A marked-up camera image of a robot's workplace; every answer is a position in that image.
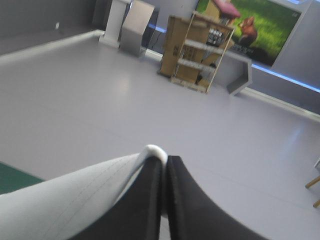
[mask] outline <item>seam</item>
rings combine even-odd
[[[59,214],[59,216],[53,221],[53,223],[49,226],[48,230],[45,232],[45,234],[43,235],[42,239],[45,239],[45,237],[47,236],[48,232],[52,229],[53,225],[55,225],[55,223],[58,221],[58,219],[62,216],[62,214],[64,214],[68,208],[84,193],[84,191],[97,179],[99,178],[102,174],[104,174],[107,170],[109,170],[111,167],[113,167],[114,165],[116,165],[117,163],[119,163],[122,159],[119,159],[118,161],[116,161],[115,163],[113,163],[112,165],[110,165],[107,169],[103,170],[98,176],[96,176],[94,179],[92,179],[80,192],[79,194],[65,207],[65,209]]]
[[[57,239],[57,237],[61,234],[61,232],[67,227],[67,225],[71,222],[71,220],[74,218],[74,216],[83,208],[84,205],[91,199],[93,195],[95,195],[110,179],[112,179],[124,166],[126,166],[130,161],[127,161],[125,164],[123,164],[114,174],[112,174],[108,179],[105,180],[105,182],[93,193],[91,194],[85,202],[78,208],[78,210],[71,216],[71,218],[64,224],[63,228],[61,228],[57,235],[53,239]]]

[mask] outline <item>blue led strip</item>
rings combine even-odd
[[[163,28],[158,27],[158,26],[156,26],[156,25],[153,25],[153,24],[151,24],[151,23],[149,23],[148,27],[149,27],[149,28],[152,28],[152,29],[155,29],[156,31],[158,31],[158,32],[160,32],[160,33],[163,33],[163,34],[165,34],[165,33],[167,32],[166,29],[163,29]]]
[[[317,93],[320,93],[320,89],[319,89],[319,88],[316,88],[316,87],[311,86],[311,85],[308,85],[308,84],[306,84],[306,83],[304,83],[304,82],[295,80],[295,79],[293,79],[293,78],[291,78],[291,77],[282,75],[282,74],[277,73],[277,72],[275,72],[275,71],[271,71],[271,70],[269,70],[269,69],[266,69],[266,68],[264,68],[264,67],[262,67],[262,66],[259,66],[259,65],[256,65],[256,64],[252,64],[252,67],[255,68],[255,69],[261,70],[261,71],[263,71],[263,72],[265,72],[265,73],[267,73],[267,74],[271,74],[271,75],[276,76],[276,77],[278,77],[278,78],[287,80],[287,81],[289,81],[289,82],[291,82],[291,83],[294,83],[294,84],[297,84],[297,85],[299,85],[299,86],[301,86],[301,87],[310,89],[310,90],[315,91],[315,92],[317,92]]]
[[[287,0],[288,2],[290,2],[290,3],[293,3],[293,4],[303,4],[303,3],[305,3],[305,2],[307,2],[307,1],[309,1],[309,0]]]

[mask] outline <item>display screen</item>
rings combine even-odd
[[[269,0],[200,0],[196,10],[213,17],[218,13],[223,21],[230,19],[236,27],[232,50],[269,66],[301,15]]]

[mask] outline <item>white fabric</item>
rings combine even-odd
[[[120,157],[0,196],[0,240],[66,240],[107,212],[148,157],[167,154],[148,145]]]

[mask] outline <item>green mat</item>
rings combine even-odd
[[[35,185],[44,180],[0,162],[0,195]]]

